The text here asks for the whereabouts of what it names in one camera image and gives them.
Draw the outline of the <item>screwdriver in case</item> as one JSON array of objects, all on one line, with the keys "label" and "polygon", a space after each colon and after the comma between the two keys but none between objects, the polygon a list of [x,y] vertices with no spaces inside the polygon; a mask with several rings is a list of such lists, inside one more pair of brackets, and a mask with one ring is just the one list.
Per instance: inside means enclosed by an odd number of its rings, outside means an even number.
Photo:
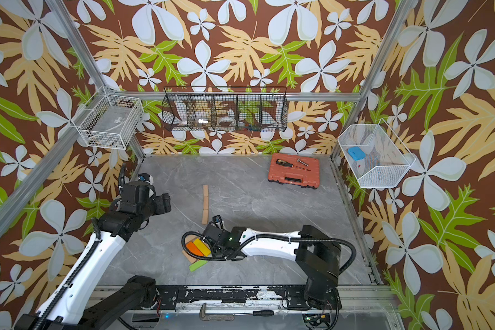
[{"label": "screwdriver in case", "polygon": [[299,169],[302,171],[305,171],[305,170],[310,171],[310,169],[308,169],[304,166],[298,166],[297,164],[293,164],[291,162],[287,162],[287,161],[284,161],[282,159],[277,159],[275,163],[279,166],[289,167],[289,168],[293,168],[293,169]]}]

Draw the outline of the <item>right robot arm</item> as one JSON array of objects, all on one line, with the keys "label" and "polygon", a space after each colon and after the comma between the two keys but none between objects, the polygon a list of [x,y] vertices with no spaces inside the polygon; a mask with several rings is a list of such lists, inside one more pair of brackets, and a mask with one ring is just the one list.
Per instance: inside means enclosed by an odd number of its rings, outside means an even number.
[{"label": "right robot arm", "polygon": [[203,233],[188,231],[182,249],[202,261],[242,261],[247,257],[274,257],[294,261],[307,275],[303,296],[305,310],[341,309],[339,276],[356,260],[356,247],[344,239],[331,238],[312,225],[287,233],[261,232],[236,226],[225,229],[218,221]]}]

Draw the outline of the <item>green block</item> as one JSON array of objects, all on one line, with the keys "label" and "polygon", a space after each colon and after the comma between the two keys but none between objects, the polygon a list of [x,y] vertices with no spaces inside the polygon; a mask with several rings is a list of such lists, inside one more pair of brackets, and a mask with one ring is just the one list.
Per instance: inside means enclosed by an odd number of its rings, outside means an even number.
[{"label": "green block", "polygon": [[195,261],[194,263],[192,263],[190,266],[189,266],[189,270],[191,272],[194,272],[196,270],[198,270],[199,268],[201,268],[202,266],[206,265],[207,264],[207,261],[206,260],[197,260]]}]

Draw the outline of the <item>blue object in basket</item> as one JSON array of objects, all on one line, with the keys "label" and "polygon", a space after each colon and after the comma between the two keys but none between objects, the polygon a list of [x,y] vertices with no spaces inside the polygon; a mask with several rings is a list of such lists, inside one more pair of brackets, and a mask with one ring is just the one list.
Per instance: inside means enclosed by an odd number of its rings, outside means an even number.
[{"label": "blue object in basket", "polygon": [[364,160],[367,154],[360,147],[351,147],[347,150],[348,155],[354,161]]}]

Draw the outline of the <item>red tool case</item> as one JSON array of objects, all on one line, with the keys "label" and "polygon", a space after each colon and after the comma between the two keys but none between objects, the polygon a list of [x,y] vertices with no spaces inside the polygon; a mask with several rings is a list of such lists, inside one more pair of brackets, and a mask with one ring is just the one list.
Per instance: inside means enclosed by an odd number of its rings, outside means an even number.
[{"label": "red tool case", "polygon": [[[275,163],[277,159],[304,166],[310,171],[279,166]],[[320,161],[305,156],[275,153],[270,161],[268,181],[317,189],[320,186]]]}]

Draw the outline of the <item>wooden block number 70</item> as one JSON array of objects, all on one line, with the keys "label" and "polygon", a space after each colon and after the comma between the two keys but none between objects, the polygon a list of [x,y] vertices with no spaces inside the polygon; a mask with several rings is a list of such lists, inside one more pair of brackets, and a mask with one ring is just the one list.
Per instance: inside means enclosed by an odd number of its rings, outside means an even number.
[{"label": "wooden block number 70", "polygon": [[209,210],[209,196],[204,196],[203,199],[203,209]]}]

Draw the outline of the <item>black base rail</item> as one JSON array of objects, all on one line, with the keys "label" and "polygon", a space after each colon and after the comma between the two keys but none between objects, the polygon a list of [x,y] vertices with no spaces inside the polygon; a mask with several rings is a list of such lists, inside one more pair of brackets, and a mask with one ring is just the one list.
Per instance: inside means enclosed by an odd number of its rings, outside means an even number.
[{"label": "black base rail", "polygon": [[305,311],[312,304],[305,299],[304,285],[159,285],[161,310],[180,311],[183,306],[224,305]]}]

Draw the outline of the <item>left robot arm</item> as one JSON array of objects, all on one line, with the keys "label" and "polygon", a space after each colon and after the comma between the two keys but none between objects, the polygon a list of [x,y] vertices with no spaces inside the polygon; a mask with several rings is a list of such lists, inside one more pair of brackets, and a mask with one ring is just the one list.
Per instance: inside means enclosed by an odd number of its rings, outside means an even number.
[{"label": "left robot arm", "polygon": [[87,247],[63,282],[36,312],[22,315],[15,329],[106,329],[130,309],[158,306],[155,279],[139,275],[103,301],[87,306],[109,264],[131,236],[145,228],[150,217],[171,210],[169,194],[158,195],[147,173],[129,182],[125,170],[120,170],[118,188],[119,198],[104,215],[92,220]]}]

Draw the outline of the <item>wooden block number 53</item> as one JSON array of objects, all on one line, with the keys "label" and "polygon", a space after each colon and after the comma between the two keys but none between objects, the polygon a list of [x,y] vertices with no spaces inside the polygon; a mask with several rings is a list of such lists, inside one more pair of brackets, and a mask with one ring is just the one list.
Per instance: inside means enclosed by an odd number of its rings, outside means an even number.
[{"label": "wooden block number 53", "polygon": [[202,241],[202,238],[197,236],[197,235],[190,235],[187,239],[186,242],[192,242],[192,241]]}]

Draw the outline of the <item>yellow block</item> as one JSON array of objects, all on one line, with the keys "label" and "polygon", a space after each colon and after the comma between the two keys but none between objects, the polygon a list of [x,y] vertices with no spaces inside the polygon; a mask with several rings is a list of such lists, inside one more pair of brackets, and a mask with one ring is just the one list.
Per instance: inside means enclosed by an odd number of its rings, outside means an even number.
[{"label": "yellow block", "polygon": [[202,240],[195,239],[192,243],[197,249],[196,255],[201,257],[209,257],[211,255],[209,247]]}]

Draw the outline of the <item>wooden block beside orange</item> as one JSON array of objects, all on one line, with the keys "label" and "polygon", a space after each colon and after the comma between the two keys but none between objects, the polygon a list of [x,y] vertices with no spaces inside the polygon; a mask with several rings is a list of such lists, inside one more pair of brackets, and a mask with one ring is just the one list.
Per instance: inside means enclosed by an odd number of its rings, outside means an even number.
[{"label": "wooden block beside orange", "polygon": [[194,257],[191,257],[190,254],[188,254],[186,251],[182,250],[182,254],[187,258],[187,260],[189,261],[190,264],[194,264],[197,259],[194,258]]}]

